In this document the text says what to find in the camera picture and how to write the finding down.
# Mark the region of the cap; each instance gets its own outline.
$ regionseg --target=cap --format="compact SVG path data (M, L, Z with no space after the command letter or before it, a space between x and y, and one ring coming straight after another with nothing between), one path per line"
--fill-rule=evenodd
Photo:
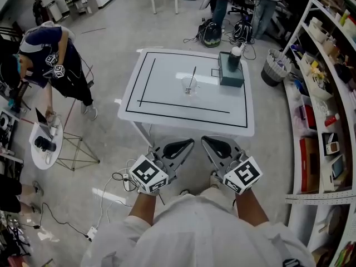
M15 55L5 56L0 63L0 79L10 88L16 88L20 83L19 61Z

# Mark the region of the teal box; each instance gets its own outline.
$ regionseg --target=teal box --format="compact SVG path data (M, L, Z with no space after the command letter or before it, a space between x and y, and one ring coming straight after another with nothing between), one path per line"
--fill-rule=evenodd
M219 75L220 75L220 85L242 87L244 84L244 73L241 62L237 68L232 70L231 66L228 65L230 52L220 52L219 53Z

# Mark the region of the white shirt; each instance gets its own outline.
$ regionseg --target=white shirt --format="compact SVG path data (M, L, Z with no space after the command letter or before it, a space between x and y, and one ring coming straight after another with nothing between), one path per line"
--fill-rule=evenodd
M310 252L283 224L257 227L210 200L190 194L165 206L150 226L129 216L99 229L82 267L315 266Z

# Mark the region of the stirring stick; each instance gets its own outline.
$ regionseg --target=stirring stick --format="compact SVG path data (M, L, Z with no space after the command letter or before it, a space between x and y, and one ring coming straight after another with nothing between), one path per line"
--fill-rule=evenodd
M195 71L196 71L196 67L194 67L193 76L191 77L190 84L189 84L189 88L190 88L191 82L193 81Z

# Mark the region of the backpack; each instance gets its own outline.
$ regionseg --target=backpack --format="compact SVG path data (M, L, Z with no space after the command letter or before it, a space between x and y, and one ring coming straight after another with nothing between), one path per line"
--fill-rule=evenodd
M203 19L197 37L204 46L217 47L221 42L221 27L212 19Z
M238 21L233 30L233 37L236 42L249 43L252 39L252 25L246 20Z
M37 44L37 45L31 45L29 43L26 42L26 38L28 37L28 35L39 29L39 28L44 28L44 27L61 27L63 31L67 31L69 33L69 36L68 36L68 39L71 40L71 42L73 43L76 36L74 35L74 33L69 30L68 28L66 27L63 27L63 26L60 26L58 24L55 24L53 23L52 21L48 21L48 22L45 22L43 23L42 25L38 26L38 27L35 27L35 28L32 28L32 29L29 29L28 31L26 31L23 35L23 38L21 40L21 43L20 43L20 47L19 47L19 50L22 51L22 52L25 52L25 53L32 53L32 52L38 52L38 51L41 51L43 47L51 47L51 44Z

